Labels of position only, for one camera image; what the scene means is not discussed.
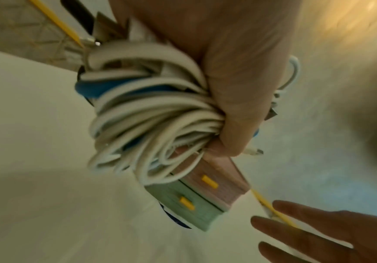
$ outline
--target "person's right hand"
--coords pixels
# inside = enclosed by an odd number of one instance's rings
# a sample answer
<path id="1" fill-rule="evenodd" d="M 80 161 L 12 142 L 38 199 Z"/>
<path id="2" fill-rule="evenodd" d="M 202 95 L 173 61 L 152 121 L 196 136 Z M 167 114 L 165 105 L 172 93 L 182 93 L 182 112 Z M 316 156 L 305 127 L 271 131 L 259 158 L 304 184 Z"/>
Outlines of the person's right hand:
<path id="1" fill-rule="evenodd" d="M 273 207 L 353 248 L 267 218 L 252 217 L 252 226 L 321 263 L 377 263 L 376 216 L 327 212 L 286 201 L 275 201 Z M 259 244 L 259 251 L 272 263 L 308 263 L 265 242 Z"/>
<path id="2" fill-rule="evenodd" d="M 236 156 L 265 119 L 287 65 L 301 0 L 109 0 L 191 56 L 226 114 L 211 154 Z"/>

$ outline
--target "tiled floor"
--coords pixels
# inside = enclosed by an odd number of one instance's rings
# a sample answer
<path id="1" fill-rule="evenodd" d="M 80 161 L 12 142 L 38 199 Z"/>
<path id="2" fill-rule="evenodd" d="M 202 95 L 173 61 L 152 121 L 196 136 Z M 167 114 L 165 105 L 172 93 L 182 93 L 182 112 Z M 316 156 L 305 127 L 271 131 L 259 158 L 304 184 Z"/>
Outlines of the tiled floor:
<path id="1" fill-rule="evenodd" d="M 236 163 L 269 200 L 377 215 L 377 0 L 303 1 L 298 83 Z"/>
<path id="2" fill-rule="evenodd" d="M 76 71 L 66 45 L 78 46 L 28 0 L 0 0 L 0 51 Z"/>

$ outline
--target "wire grid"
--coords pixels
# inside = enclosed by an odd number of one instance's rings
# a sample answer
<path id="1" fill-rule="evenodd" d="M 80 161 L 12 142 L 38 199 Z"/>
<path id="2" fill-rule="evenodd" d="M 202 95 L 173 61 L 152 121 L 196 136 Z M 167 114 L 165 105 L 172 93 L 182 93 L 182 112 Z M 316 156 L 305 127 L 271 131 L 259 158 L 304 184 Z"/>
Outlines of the wire grid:
<path id="1" fill-rule="evenodd" d="M 0 0 L 0 51 L 77 71 L 66 46 L 81 48 L 28 0 Z"/>

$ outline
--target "bundle of white cable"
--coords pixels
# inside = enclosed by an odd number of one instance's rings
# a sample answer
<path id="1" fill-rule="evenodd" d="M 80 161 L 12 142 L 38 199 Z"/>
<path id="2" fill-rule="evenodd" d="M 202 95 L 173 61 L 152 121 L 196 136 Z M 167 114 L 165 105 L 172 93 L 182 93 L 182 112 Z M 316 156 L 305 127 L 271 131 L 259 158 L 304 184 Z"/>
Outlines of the bundle of white cable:
<path id="1" fill-rule="evenodd" d="M 137 67 L 109 68 L 117 61 L 141 63 Z M 298 72 L 296 58 L 290 61 L 296 66 L 288 85 Z M 142 66 L 152 62 L 160 62 L 173 74 L 152 73 Z M 90 125 L 90 135 L 97 153 L 89 161 L 90 169 L 113 168 L 120 173 L 130 167 L 143 185 L 172 182 L 194 169 L 204 146 L 221 130 L 224 115 L 210 97 L 206 79 L 193 59 L 170 45 L 117 40 L 93 48 L 86 64 L 81 81 L 139 78 L 93 101 L 97 117 Z M 180 92 L 131 93 L 157 85 L 169 85 Z M 132 142 L 135 145 L 126 147 Z M 188 149 L 172 156 L 180 146 Z M 170 174 L 193 154 L 197 157 L 187 168 Z"/>

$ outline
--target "yellow drawer handle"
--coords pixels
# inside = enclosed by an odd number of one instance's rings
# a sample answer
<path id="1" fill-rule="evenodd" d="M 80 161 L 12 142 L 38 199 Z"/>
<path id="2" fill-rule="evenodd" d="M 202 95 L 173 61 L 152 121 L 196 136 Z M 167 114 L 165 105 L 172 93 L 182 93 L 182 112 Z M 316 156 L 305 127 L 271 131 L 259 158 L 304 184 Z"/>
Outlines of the yellow drawer handle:
<path id="1" fill-rule="evenodd" d="M 185 205 L 185 207 L 187 207 L 188 210 L 194 211 L 196 209 L 196 207 L 193 205 L 193 203 L 191 203 L 190 200 L 188 200 L 187 198 L 185 198 L 183 196 L 180 197 L 180 203 Z"/>
<path id="2" fill-rule="evenodd" d="M 205 182 L 206 184 L 210 185 L 210 187 L 213 189 L 217 189 L 217 187 L 219 187 L 219 184 L 213 181 L 212 179 L 210 179 L 210 177 L 208 177 L 207 175 L 203 175 L 201 180 Z"/>

